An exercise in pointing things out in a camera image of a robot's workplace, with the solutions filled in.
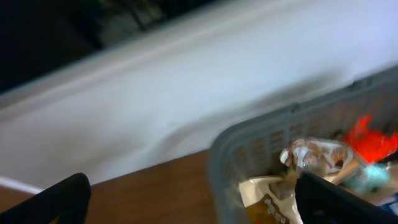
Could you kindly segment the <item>small mint green packet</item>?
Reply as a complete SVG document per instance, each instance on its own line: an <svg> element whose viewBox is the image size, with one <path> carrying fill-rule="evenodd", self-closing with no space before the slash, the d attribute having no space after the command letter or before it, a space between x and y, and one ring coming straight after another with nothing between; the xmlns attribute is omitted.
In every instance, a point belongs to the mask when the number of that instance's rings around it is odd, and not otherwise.
<svg viewBox="0 0 398 224"><path fill-rule="evenodd" d="M351 191L363 195L388 184L390 174L385 164L373 164L361 167L359 171L349 176L343 184Z"/></svg>

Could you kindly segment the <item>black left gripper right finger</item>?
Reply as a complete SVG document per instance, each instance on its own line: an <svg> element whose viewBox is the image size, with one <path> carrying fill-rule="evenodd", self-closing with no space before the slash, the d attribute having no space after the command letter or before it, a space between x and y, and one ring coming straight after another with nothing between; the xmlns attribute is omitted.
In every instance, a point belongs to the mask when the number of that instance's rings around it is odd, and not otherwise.
<svg viewBox="0 0 398 224"><path fill-rule="evenodd" d="M304 224L397 224L397 215L309 172L297 179L295 199Z"/></svg>

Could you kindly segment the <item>blue tissue pack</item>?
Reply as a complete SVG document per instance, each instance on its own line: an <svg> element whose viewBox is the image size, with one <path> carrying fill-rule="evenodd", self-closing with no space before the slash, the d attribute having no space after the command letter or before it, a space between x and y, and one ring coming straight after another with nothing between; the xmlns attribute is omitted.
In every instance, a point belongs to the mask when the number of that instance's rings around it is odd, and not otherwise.
<svg viewBox="0 0 398 224"><path fill-rule="evenodd" d="M383 201L379 207L398 216L398 193Z"/></svg>

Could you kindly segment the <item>beige granola pouch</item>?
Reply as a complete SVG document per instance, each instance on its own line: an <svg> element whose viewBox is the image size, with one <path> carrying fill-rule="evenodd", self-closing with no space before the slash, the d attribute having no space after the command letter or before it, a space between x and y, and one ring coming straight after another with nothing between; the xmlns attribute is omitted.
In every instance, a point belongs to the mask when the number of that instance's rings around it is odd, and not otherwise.
<svg viewBox="0 0 398 224"><path fill-rule="evenodd" d="M332 181L354 159L342 142L298 139L283 149L280 162L287 170L277 176L252 177L239 184L248 219L253 224L302 223L295 199L295 184L302 172Z"/></svg>

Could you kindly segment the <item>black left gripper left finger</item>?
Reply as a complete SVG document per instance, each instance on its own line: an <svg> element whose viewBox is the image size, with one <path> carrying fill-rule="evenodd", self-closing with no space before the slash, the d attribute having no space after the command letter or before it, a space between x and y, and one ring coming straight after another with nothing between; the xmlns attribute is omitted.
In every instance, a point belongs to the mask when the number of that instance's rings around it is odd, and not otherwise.
<svg viewBox="0 0 398 224"><path fill-rule="evenodd" d="M87 176L76 173L1 213L1 223L84 224L91 197Z"/></svg>

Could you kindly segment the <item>San Remo spaghetti pack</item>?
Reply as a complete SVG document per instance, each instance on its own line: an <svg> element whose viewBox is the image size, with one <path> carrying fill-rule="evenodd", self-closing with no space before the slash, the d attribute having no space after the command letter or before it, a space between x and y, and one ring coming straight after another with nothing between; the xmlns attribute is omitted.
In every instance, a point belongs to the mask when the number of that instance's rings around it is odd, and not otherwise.
<svg viewBox="0 0 398 224"><path fill-rule="evenodd" d="M343 142L366 164L379 162L397 151L397 132L385 134L370 129L371 120L370 115L361 117L343 136Z"/></svg>

